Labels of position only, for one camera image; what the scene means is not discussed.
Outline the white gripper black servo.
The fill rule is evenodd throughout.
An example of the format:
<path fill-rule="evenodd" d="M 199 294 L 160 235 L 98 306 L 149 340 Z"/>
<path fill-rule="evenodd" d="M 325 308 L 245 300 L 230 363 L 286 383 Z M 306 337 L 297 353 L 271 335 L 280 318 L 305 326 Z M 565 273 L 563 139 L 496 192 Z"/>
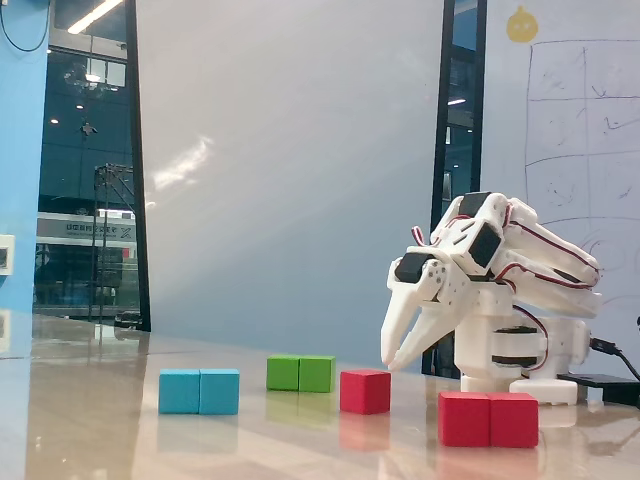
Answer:
<path fill-rule="evenodd" d="M 432 247 L 408 248 L 390 267 L 387 286 L 392 294 L 380 331 L 380 354 L 390 371 L 405 368 L 452 332 L 463 319 L 460 311 L 471 305 L 467 274 Z"/>

